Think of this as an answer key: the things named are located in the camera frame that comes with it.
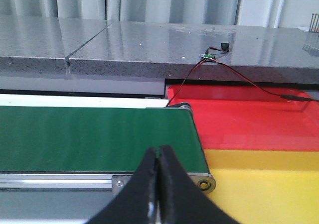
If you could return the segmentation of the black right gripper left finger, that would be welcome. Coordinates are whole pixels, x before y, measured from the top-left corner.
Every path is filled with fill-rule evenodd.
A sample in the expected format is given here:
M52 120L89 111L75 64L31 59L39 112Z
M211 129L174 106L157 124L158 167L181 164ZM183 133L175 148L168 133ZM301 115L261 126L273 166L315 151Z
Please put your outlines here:
M157 219L156 149L145 151L141 163L122 190L88 224L155 224Z

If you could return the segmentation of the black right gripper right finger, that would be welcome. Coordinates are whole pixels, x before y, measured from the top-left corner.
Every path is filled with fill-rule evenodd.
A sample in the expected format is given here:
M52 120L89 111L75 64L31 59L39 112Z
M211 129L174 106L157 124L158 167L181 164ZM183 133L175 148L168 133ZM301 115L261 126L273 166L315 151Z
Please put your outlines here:
M174 150L159 148L159 208L163 224L237 224L191 180Z

